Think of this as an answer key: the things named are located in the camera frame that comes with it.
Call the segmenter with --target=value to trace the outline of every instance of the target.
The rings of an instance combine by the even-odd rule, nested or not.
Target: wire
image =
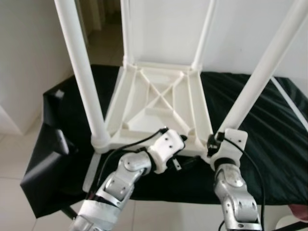
[[[219,225],[218,231],[221,230],[221,227],[223,226],[224,223],[225,223],[225,220],[223,220],[223,221],[221,222],[221,224]]]
[[[257,167],[257,165],[255,164],[255,162],[253,161],[253,159],[251,158],[251,156],[245,152],[243,149],[241,149],[236,143],[232,142],[231,140],[224,138],[225,141],[229,142],[230,144],[232,144],[234,147],[236,147],[238,150],[240,150],[244,155],[247,156],[247,158],[249,159],[249,161],[252,163],[252,165],[254,166],[258,176],[259,176],[259,180],[260,180],[260,184],[261,184],[261,197],[262,197],[262,204],[261,204],[261,226],[262,226],[262,230],[264,231],[264,211],[265,211],[265,186],[264,186],[264,181],[261,175],[261,172],[259,170],[259,168]]]
[[[92,182],[92,185],[90,187],[90,190],[86,196],[86,199],[89,199],[91,196],[94,196],[93,194],[95,194],[95,192],[98,190],[98,188],[101,186],[101,184],[103,183],[103,173],[105,171],[105,168],[107,166],[107,163],[108,161],[111,159],[112,156],[114,156],[116,153],[120,152],[120,151],[124,151],[124,149],[126,148],[129,148],[129,147],[132,147],[132,146],[136,146],[140,143],[143,143],[143,142],[146,142],[150,139],[152,139],[153,137],[155,137],[158,133],[162,132],[164,133],[165,131],[167,131],[168,129],[167,128],[162,128],[162,129],[159,129],[157,132],[155,132],[153,135],[141,140],[141,141],[138,141],[138,142],[135,142],[135,143],[131,143],[131,144],[128,144],[128,145],[124,145],[118,149],[115,149],[113,150],[108,156],[107,158],[105,159],[105,162],[100,170],[100,173],[99,173],[99,177],[98,177],[98,180],[96,181],[96,184],[95,184],[95,180],[93,180]]]

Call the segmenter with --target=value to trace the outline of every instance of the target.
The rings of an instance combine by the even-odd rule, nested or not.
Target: tile floor
[[[92,33],[89,45],[93,64],[121,65],[122,32],[108,25]],[[36,219],[19,184],[26,170],[41,125],[37,118],[24,136],[0,135],[0,231],[65,231],[71,221],[62,212]],[[78,211],[82,202],[73,205]],[[273,230],[287,206],[266,207],[266,230]],[[217,230],[222,221],[219,205],[129,201],[115,231],[201,231]]]

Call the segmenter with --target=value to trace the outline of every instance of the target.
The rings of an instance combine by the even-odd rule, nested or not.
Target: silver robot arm
[[[127,153],[119,160],[96,192],[95,200],[85,200],[70,231],[110,231],[134,190],[135,182],[151,171],[157,174],[167,169],[167,161],[184,147],[186,137],[168,129],[146,151]]]
[[[242,152],[224,140],[227,138],[244,149],[247,137],[245,131],[226,129],[216,138],[210,137],[207,144],[215,171],[214,191],[222,205],[226,230],[230,231],[262,230],[256,201],[247,191],[239,169]]]

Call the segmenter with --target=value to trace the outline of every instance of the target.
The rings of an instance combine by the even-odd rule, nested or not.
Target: white wall
[[[219,0],[204,53],[207,71],[251,74],[293,0]],[[209,0],[131,0],[137,60],[191,64]],[[275,75],[308,95],[308,23]]]
[[[70,69],[53,0],[0,0],[0,133],[24,133]]]

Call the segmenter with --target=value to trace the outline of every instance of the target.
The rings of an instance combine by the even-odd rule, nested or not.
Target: white frame
[[[211,0],[210,2],[196,55],[191,66],[192,69],[201,69],[202,54],[209,36],[215,3],[216,0]],[[108,144],[110,136],[105,128],[89,58],[80,28],[75,0],[55,0],[55,4],[92,132],[91,143],[97,153],[104,153],[109,149]],[[124,42],[123,65],[124,68],[126,68],[127,64],[132,64],[134,62],[130,41],[131,20],[129,18],[129,0],[121,0],[121,11]],[[308,0],[294,0],[286,18],[267,47],[249,81],[221,124],[219,131],[224,131],[226,128],[237,129],[240,126],[262,90],[265,88],[273,72],[276,70],[300,26],[305,19],[307,19],[307,15]]]

